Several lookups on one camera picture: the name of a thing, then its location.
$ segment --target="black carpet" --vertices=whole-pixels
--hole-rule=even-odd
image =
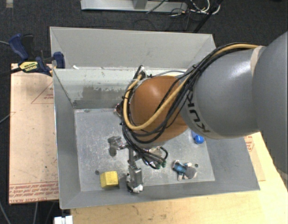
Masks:
[[[6,8],[6,0],[0,0],[0,40],[8,41],[16,33],[33,34],[34,49],[48,57],[50,26],[192,32],[198,24],[195,20],[200,19],[200,15],[188,19],[157,13],[82,12],[80,0],[14,0],[13,8]],[[268,45],[287,29],[288,0],[224,0],[221,11],[206,22],[200,33],[213,34],[217,46],[237,41]],[[0,73],[18,61],[7,45],[0,44]],[[4,77],[0,79],[0,120],[9,109],[10,78]],[[9,119],[0,124],[0,199],[12,224],[32,223],[35,204],[7,204],[8,147]],[[36,223],[44,223],[51,206],[51,202],[40,203]],[[60,214],[55,204],[52,215]],[[0,211],[1,223],[6,222]]]

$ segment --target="metal plate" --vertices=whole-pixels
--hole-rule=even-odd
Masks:
[[[120,188],[127,190],[125,181],[128,173],[128,150],[117,151],[115,157],[111,157],[108,151],[107,139],[111,136],[122,136],[119,123],[120,119],[113,109],[75,110],[81,191],[103,190],[100,176],[96,175],[95,171],[117,171]],[[169,140],[164,147],[169,152],[167,167],[154,170],[144,165],[141,160],[137,161],[138,168],[142,169],[144,189],[145,186],[214,181],[206,142],[195,144],[189,129]],[[197,177],[178,181],[177,173],[171,168],[175,160],[198,164]]]

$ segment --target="clamp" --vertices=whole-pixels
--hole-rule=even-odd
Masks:
[[[34,60],[31,60],[31,55],[29,55],[29,53],[32,53],[32,40],[33,37],[31,35],[22,37],[22,34],[20,33],[9,39],[8,43],[11,49],[14,51],[14,53],[21,57],[21,61],[18,63],[18,68],[11,70],[10,73],[15,73],[22,70],[25,73],[37,72],[52,76],[52,69],[43,62],[40,56],[37,56]],[[29,52],[27,52],[22,42],[28,47]],[[49,60],[55,60],[57,68],[65,68],[64,56],[61,52],[55,52],[53,57],[50,57]]]

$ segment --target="blue clamp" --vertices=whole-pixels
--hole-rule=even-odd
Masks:
[[[192,130],[192,138],[194,139],[196,144],[204,143],[204,138],[202,136],[196,134],[193,130]]]
[[[28,59],[29,55],[22,44],[21,37],[22,34],[18,33],[14,35],[12,38],[10,38],[8,43],[11,49],[14,51],[14,53],[18,54],[21,57],[22,61],[25,61]]]
[[[44,75],[51,76],[51,68],[48,67],[42,60],[41,57],[37,56],[34,61],[28,60],[29,54],[27,53],[25,47],[21,41],[22,34],[18,33],[11,37],[8,41],[11,49],[14,53],[18,54],[21,57],[21,61],[18,63],[19,70],[22,70],[25,73],[41,73]],[[64,69],[65,61],[64,56],[61,52],[55,52],[51,60],[56,60],[57,68]]]
[[[65,60],[64,56],[60,51],[57,51],[53,54],[53,58],[55,59],[57,63],[57,68],[64,69],[65,68]]]

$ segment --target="wire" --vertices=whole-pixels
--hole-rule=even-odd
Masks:
[[[184,71],[181,71],[181,70],[169,70],[169,71],[165,71],[165,72],[159,73],[159,74],[157,74],[155,76],[152,76],[152,77],[159,77],[159,76],[162,76],[162,75],[165,75],[165,74],[168,74],[168,73],[172,73],[172,72],[185,73]]]
[[[149,12],[147,12],[146,14],[148,13],[151,13],[153,12],[154,10],[158,9],[166,0],[162,0],[158,5],[156,5],[153,9],[151,9]]]
[[[5,220],[7,221],[7,223],[8,223],[8,224],[11,224],[10,220],[9,220],[8,217],[7,217],[6,212],[4,211],[4,208],[3,208],[2,204],[1,204],[1,202],[0,202],[0,209],[1,209],[2,214],[3,214],[4,217],[5,217]]]
[[[8,114],[8,115],[5,116],[2,120],[0,120],[0,124],[1,124],[4,120],[6,120],[9,116],[10,116],[10,114]]]
[[[206,58],[204,58],[200,64],[195,67],[196,69],[190,71],[190,72],[186,72],[183,76],[181,76],[180,78],[182,77],[185,77],[186,75],[189,75],[191,72],[193,74],[191,74],[191,76],[187,77],[182,83],[181,85],[179,85],[179,87],[169,96],[169,98],[166,99],[166,101],[161,105],[161,107],[159,109],[156,110],[156,112],[154,113],[154,115],[148,120],[146,121],[143,125],[140,125],[140,126],[130,126],[129,125],[129,121],[126,120],[126,118],[124,117],[124,122],[125,122],[125,125],[131,129],[131,130],[141,130],[141,129],[144,129],[145,127],[147,127],[148,125],[150,125],[154,120],[155,118],[157,117],[157,115],[162,112],[163,108],[168,104],[168,100],[171,101],[173,99],[174,96],[176,96],[176,94],[182,90],[181,93],[178,94],[178,98],[175,99],[175,101],[173,102],[174,104],[174,109],[171,109],[169,110],[168,114],[167,114],[167,118],[166,120],[161,124],[163,125],[164,123],[166,123],[168,120],[169,120],[169,117],[168,116],[171,116],[174,112],[175,112],[175,109],[177,108],[178,106],[178,103],[176,103],[176,101],[179,99],[178,102],[181,101],[181,99],[184,97],[184,95],[186,94],[187,90],[188,90],[188,87],[191,87],[193,86],[194,82],[196,81],[197,77],[200,76],[201,72],[209,65],[209,62],[207,63],[207,61],[212,61],[214,59],[218,59],[219,58],[219,55],[220,54],[223,54],[224,52],[227,52],[227,51],[235,51],[237,49],[254,49],[256,48],[257,46],[256,45],[251,45],[251,44],[245,44],[245,43],[232,43],[232,44],[229,44],[229,45],[226,45],[226,46],[222,46],[220,47],[219,49],[215,49],[213,52],[211,52],[208,56],[206,56]],[[153,132],[160,132],[159,129],[160,129],[161,126],[157,127]],[[153,132],[148,132],[148,133],[145,133],[145,134],[133,134],[133,138],[134,136],[148,136],[148,135],[151,135]]]
[[[210,1],[209,0],[206,0],[206,1],[207,1],[207,8],[201,9],[194,3],[193,0],[190,0],[191,4],[193,5],[193,7],[196,10],[189,9],[189,11],[194,12],[194,13],[199,13],[199,14],[209,14],[208,11],[210,9]],[[219,12],[219,10],[220,10],[220,4],[219,4],[218,8],[215,11],[212,12],[212,15],[217,14]]]
[[[8,42],[0,41],[0,43],[9,46],[9,43],[8,43]]]
[[[181,84],[178,86],[178,92],[173,96],[174,100],[171,104],[171,106],[169,107],[169,110],[167,112],[167,115],[165,117],[165,119],[163,120],[163,122],[156,127],[154,130],[147,132],[144,131],[145,133],[138,133],[135,132],[134,130],[138,130],[140,128],[143,128],[143,126],[135,126],[136,129],[131,129],[128,126],[128,122],[129,119],[125,119],[125,116],[122,115],[122,131],[123,131],[123,136],[126,139],[128,145],[139,154],[140,158],[142,158],[143,162],[146,165],[149,165],[150,167],[154,168],[154,169],[158,169],[156,166],[153,166],[151,163],[149,163],[147,161],[147,159],[151,159],[153,160],[155,163],[158,164],[162,164],[165,159],[168,156],[168,152],[166,150],[164,150],[162,147],[162,150],[166,153],[166,156],[163,158],[161,156],[158,156],[156,154],[150,153],[149,151],[140,148],[134,141],[138,142],[138,143],[142,143],[142,144],[149,144],[152,143],[154,141],[156,141],[165,131],[166,128],[170,127],[175,119],[177,118],[177,116],[179,115],[180,110],[183,108],[183,106],[185,105],[185,97],[187,96],[187,93],[189,90],[191,90],[194,86],[194,84],[197,82],[198,78],[200,77],[200,75],[202,74],[202,72],[210,65],[212,64],[215,60],[219,59],[220,57],[231,53],[231,52],[235,52],[238,50],[243,50],[243,49],[254,49],[256,48],[256,45],[252,45],[252,44],[247,44],[247,43],[243,43],[243,42],[235,42],[235,43],[230,43],[228,45],[224,45],[221,47],[218,47],[216,49],[214,49],[211,53],[209,53],[204,59],[202,59],[199,63],[195,64],[192,66],[192,69],[188,70],[187,72],[185,72],[183,75],[178,76],[178,78],[176,79],[176,81],[171,85],[171,87],[168,89],[167,93],[165,94],[163,100],[160,102],[158,109],[155,111],[154,115],[156,115],[158,112],[160,112],[161,108],[165,106],[165,103],[168,101],[168,99],[170,99],[170,97],[172,96],[171,91],[173,89],[173,87],[176,85],[177,82],[181,82]],[[137,80],[135,80],[131,85],[129,85],[126,89],[126,93],[123,96],[123,108],[122,108],[122,113],[127,112],[129,115],[129,102],[127,102],[128,100],[131,99],[131,96],[133,94],[133,90],[134,87],[138,84],[139,80],[141,80],[142,75],[139,74],[140,72],[136,72],[135,77],[137,76]],[[172,116],[175,116],[172,121],[170,121],[170,124],[168,124],[168,121],[171,119]],[[154,135],[152,138],[150,138],[149,140],[140,140],[138,137],[147,137],[147,136],[151,136]]]
[[[9,70],[9,71],[0,73],[0,78],[1,78],[1,77],[5,77],[5,76],[8,76],[8,75],[11,75],[11,74],[14,74],[14,73],[19,72],[19,71],[21,71],[21,70],[22,70],[22,69],[21,69],[20,67],[18,67],[18,68],[15,68],[15,69],[13,69],[13,70]]]
[[[33,224],[35,224],[35,222],[36,222],[37,208],[38,208],[38,203],[36,203],[36,205],[35,205],[35,211],[34,211],[34,217],[33,217]]]
[[[45,224],[48,223],[48,220],[49,220],[49,218],[50,218],[50,215],[51,215],[51,212],[52,212],[52,210],[53,210],[54,205],[55,205],[55,202],[53,202],[53,204],[52,204],[52,206],[51,206],[51,208],[50,208],[50,210],[49,210],[49,212],[48,212],[48,215],[47,215]]]
[[[214,5],[221,5],[221,3],[223,2],[224,0],[217,0],[215,2],[215,4],[213,4],[210,8],[210,12],[200,21],[200,23],[198,24],[198,26],[195,28],[194,32],[193,33],[198,33],[199,30],[201,29],[201,27],[205,24],[205,22],[210,18],[210,16],[213,14],[213,12],[215,12],[213,10],[214,8]]]
[[[128,116],[127,116],[127,101],[128,101],[128,95],[130,93],[130,89],[133,89],[136,84],[139,82],[141,79],[141,75],[138,76],[137,80],[129,86],[128,91],[126,92],[124,96],[124,102],[123,102],[123,117],[124,121],[129,129],[132,130],[141,130],[145,129],[148,127],[153,121],[157,119],[157,117],[160,115],[160,113],[167,107],[167,105],[173,100],[173,98],[177,95],[177,93],[180,91],[182,86],[185,84],[186,80],[184,80],[181,85],[169,96],[169,98],[161,105],[161,107],[151,116],[144,124],[139,125],[139,126],[134,126],[130,123]]]

